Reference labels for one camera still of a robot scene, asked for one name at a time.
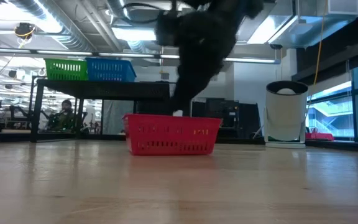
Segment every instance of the plastic basket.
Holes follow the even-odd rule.
[[[123,117],[128,149],[133,155],[208,155],[220,119],[127,114]]]
[[[130,61],[103,58],[86,58],[89,80],[134,82],[135,71]]]
[[[45,64],[49,80],[88,80],[85,61],[45,59]]]

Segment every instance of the desk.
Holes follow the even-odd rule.
[[[164,101],[170,96],[168,83],[128,83],[128,82],[92,82],[37,80],[34,116],[32,119],[31,142],[37,142],[44,87],[74,96],[80,100],[76,114],[76,138],[80,138],[84,99],[92,100],[136,100]]]

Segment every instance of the red basket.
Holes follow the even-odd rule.
[[[127,114],[124,126],[133,155],[211,154],[220,119]]]

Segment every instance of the green basket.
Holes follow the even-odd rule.
[[[88,80],[86,61],[45,59],[49,80]]]

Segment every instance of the window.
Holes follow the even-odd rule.
[[[353,103],[350,96],[314,103],[308,113],[310,128],[338,137],[354,137]]]
[[[340,85],[315,93],[310,101],[306,126],[319,133],[331,133],[336,140],[358,141],[358,67],[351,71],[352,81],[337,79],[322,83],[329,87],[336,81]]]

